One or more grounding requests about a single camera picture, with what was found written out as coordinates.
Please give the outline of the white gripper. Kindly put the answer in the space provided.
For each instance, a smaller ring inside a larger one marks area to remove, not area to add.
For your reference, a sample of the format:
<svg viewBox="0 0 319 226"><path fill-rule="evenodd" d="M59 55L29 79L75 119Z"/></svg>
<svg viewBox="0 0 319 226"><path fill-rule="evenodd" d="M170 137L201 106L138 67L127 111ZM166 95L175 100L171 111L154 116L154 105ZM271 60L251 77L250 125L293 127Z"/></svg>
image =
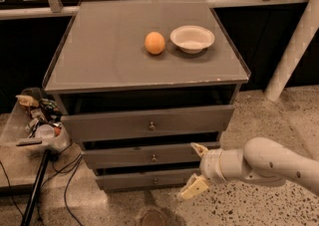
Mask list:
<svg viewBox="0 0 319 226"><path fill-rule="evenodd" d="M208 150L207 147L196 142L190 146L201 158L200 172L201 175L193 174L187 181L186 185L180 190L179 197L188 200L208 189L210 184L221 184L226 181L220 167L220 149Z"/></svg>

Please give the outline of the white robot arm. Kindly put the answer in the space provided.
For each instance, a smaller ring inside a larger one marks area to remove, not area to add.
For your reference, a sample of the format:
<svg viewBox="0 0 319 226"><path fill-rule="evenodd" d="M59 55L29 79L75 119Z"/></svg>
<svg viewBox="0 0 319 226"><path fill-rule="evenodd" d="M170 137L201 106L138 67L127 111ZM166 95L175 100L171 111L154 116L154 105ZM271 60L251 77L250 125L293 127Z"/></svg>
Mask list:
<svg viewBox="0 0 319 226"><path fill-rule="evenodd" d="M319 195L319 162L269 138L255 137L243 148L230 150L208 149L195 142L190 145L200 157L200 175L194 173L180 190L182 200L232 180L269 187L282 186L289 180Z"/></svg>

